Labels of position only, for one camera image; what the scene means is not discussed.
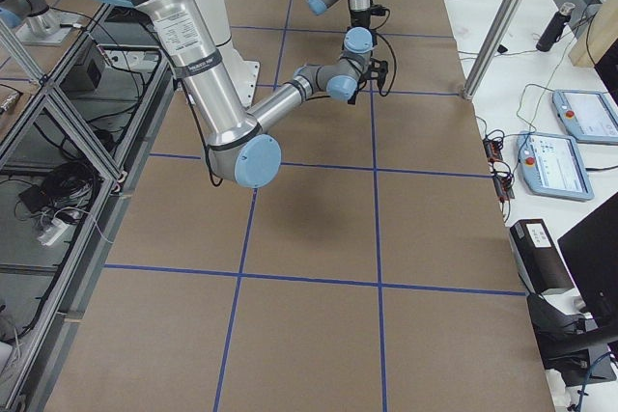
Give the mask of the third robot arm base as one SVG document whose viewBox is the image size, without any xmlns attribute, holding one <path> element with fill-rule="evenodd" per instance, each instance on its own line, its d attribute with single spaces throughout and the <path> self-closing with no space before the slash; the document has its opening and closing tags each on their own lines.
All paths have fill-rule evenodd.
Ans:
<svg viewBox="0 0 618 412">
<path fill-rule="evenodd" d="M 1 0 L 2 22 L 26 45 L 60 45 L 79 18 L 52 10 L 46 0 Z"/>
</svg>

